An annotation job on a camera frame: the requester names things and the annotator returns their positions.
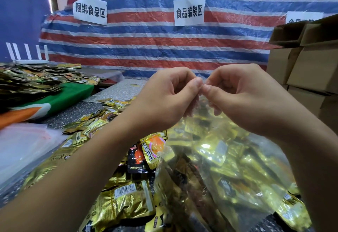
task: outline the hand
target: hand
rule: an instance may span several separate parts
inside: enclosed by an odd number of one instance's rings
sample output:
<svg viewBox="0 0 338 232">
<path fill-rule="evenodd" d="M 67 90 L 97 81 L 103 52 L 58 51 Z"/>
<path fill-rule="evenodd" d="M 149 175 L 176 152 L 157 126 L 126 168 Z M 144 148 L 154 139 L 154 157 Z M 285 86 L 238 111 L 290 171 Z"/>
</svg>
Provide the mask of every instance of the hand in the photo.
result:
<svg viewBox="0 0 338 232">
<path fill-rule="evenodd" d="M 146 135 L 168 129 L 192 112 L 202 84 L 189 68 L 160 70 L 122 114 L 133 117 Z"/>
<path fill-rule="evenodd" d="M 221 66 L 209 76 L 201 91 L 215 108 L 215 114 L 219 109 L 240 127 L 262 136 L 280 137 L 286 128 L 311 116 L 256 64 Z"/>
</svg>

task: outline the cardboard box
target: cardboard box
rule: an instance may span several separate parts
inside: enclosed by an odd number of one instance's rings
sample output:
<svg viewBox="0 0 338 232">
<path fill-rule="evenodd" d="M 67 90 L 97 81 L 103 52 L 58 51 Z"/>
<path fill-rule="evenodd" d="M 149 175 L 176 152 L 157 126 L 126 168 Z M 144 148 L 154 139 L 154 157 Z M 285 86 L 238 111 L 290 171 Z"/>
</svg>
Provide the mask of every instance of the cardboard box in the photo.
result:
<svg viewBox="0 0 338 232">
<path fill-rule="evenodd" d="M 334 132 L 338 133 L 338 95 L 318 93 L 292 86 L 289 87 L 288 92 Z"/>
<path fill-rule="evenodd" d="M 286 48 L 299 47 L 307 21 L 278 25 L 273 29 L 269 43 Z"/>
<path fill-rule="evenodd" d="M 266 72 L 278 83 L 286 84 L 302 48 L 270 50 Z"/>
<path fill-rule="evenodd" d="M 300 46 L 338 42 L 338 14 L 306 24 Z"/>
<path fill-rule="evenodd" d="M 338 94 L 338 42 L 304 47 L 287 84 Z"/>
</svg>

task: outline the red white blue striped tarp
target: red white blue striped tarp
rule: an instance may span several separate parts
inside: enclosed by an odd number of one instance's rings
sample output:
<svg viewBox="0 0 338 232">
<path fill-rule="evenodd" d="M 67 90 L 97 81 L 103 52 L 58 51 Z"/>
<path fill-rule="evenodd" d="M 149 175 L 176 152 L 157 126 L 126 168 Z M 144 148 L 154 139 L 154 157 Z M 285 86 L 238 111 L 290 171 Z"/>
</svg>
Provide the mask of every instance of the red white blue striped tarp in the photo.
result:
<svg viewBox="0 0 338 232">
<path fill-rule="evenodd" d="M 206 77 L 228 63 L 265 66 L 273 27 L 288 11 L 338 13 L 338 0 L 206 0 L 204 24 L 175 27 L 174 0 L 104 0 L 108 25 L 100 26 L 74 19 L 75 1 L 42 25 L 50 60 L 125 70 L 127 77 L 176 66 Z"/>
</svg>

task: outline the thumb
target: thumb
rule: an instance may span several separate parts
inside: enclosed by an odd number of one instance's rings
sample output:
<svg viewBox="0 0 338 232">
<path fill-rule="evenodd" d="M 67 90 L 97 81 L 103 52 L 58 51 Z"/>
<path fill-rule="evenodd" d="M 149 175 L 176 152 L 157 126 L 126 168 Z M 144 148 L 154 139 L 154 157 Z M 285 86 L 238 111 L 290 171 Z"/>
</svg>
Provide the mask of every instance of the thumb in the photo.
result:
<svg viewBox="0 0 338 232">
<path fill-rule="evenodd" d="M 203 85 L 202 94 L 223 112 L 234 104 L 235 94 L 227 93 L 212 85 Z"/>
<path fill-rule="evenodd" d="M 184 105 L 185 107 L 188 107 L 189 104 L 199 93 L 199 90 L 201 89 L 202 85 L 203 81 L 200 77 L 197 77 L 189 81 L 187 85 L 179 93 L 175 95 L 178 102 Z"/>
</svg>

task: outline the sign with chinese text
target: sign with chinese text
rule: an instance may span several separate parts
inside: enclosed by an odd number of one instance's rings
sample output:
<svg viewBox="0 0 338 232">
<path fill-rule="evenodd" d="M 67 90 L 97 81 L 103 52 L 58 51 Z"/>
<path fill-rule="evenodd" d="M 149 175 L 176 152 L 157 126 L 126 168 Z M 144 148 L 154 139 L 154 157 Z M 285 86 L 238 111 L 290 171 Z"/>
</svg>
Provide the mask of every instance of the sign with chinese text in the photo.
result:
<svg viewBox="0 0 338 232">
<path fill-rule="evenodd" d="M 324 13 L 320 12 L 299 12 L 299 11 L 288 11 L 286 13 L 286 24 L 294 23 L 299 21 L 315 21 L 322 19 Z"/>
<path fill-rule="evenodd" d="M 107 2 L 77 0 L 73 3 L 74 18 L 99 25 L 107 24 Z"/>
<path fill-rule="evenodd" d="M 175 26 L 204 23 L 205 0 L 174 1 Z"/>
</svg>

